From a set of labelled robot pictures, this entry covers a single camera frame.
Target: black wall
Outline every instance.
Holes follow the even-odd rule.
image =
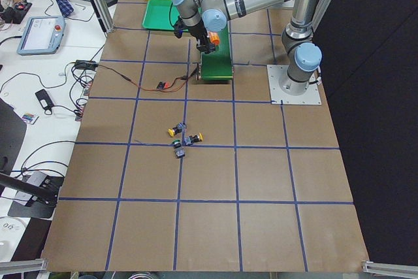
[[[370,260],[418,265],[418,0],[332,0],[314,43]]]

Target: white mounting plate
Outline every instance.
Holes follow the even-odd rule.
[[[285,93],[279,86],[279,78],[282,73],[287,71],[288,65],[267,65],[268,85],[270,85],[270,98],[272,104],[280,105],[321,105],[318,85],[309,85],[305,93],[299,96]],[[315,81],[315,75],[311,76],[310,81]]]

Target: tiled table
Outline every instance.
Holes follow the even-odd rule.
[[[190,73],[195,40],[141,29],[120,0],[102,64],[147,88]],[[138,91],[99,68],[43,257],[51,271],[357,272],[368,258],[323,91],[271,105],[290,12],[231,22],[234,81]],[[167,129],[204,142],[174,157]]]

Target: black connector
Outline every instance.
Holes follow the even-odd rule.
[[[76,60],[74,63],[75,69],[82,69],[82,70],[92,70],[95,71],[95,69],[99,66],[99,64],[96,61],[88,61],[88,60]]]

